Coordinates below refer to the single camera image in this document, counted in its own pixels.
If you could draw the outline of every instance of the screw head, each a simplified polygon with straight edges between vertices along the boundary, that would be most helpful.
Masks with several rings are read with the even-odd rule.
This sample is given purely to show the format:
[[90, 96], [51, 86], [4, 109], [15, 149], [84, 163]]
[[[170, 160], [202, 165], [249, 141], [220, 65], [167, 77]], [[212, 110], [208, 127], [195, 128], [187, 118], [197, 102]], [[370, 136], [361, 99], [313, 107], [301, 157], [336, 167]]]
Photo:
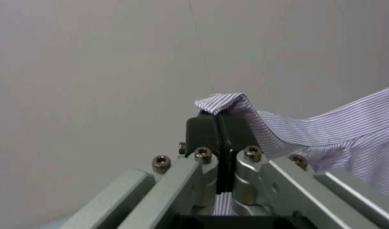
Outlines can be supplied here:
[[194, 150], [194, 159], [203, 165], [211, 162], [211, 150], [207, 147], [199, 147]]
[[291, 161], [295, 162], [296, 165], [301, 167], [303, 170], [307, 170], [307, 161], [306, 158], [299, 154], [291, 154], [288, 157]]
[[179, 154], [183, 155], [186, 153], [186, 143], [185, 142], [180, 142], [179, 143]]
[[156, 156], [152, 160], [152, 169], [155, 173], [164, 174], [170, 168], [171, 160], [166, 155]]
[[245, 158], [251, 162], [259, 162], [262, 156], [262, 150], [257, 146], [247, 146], [244, 149]]

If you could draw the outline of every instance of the shirt fabric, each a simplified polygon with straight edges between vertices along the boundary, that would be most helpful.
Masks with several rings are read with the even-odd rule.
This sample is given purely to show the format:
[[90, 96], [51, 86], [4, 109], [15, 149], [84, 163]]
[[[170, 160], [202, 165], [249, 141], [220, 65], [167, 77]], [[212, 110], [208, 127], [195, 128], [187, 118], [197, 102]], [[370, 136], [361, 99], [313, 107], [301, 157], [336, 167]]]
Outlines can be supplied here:
[[[344, 168], [389, 197], [389, 88], [307, 119], [257, 111], [243, 93], [214, 94], [195, 105], [247, 120], [267, 159], [297, 153], [316, 172]], [[234, 214], [230, 193], [216, 197], [214, 214]]]

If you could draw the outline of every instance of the gray background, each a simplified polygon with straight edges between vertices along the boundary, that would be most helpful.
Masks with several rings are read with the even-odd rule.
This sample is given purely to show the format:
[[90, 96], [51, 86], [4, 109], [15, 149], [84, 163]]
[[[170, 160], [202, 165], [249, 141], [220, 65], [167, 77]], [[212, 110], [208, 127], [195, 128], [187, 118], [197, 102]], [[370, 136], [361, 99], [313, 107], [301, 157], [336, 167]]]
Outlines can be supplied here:
[[0, 0], [0, 229], [177, 154], [194, 100], [305, 118], [389, 86], [389, 0]]

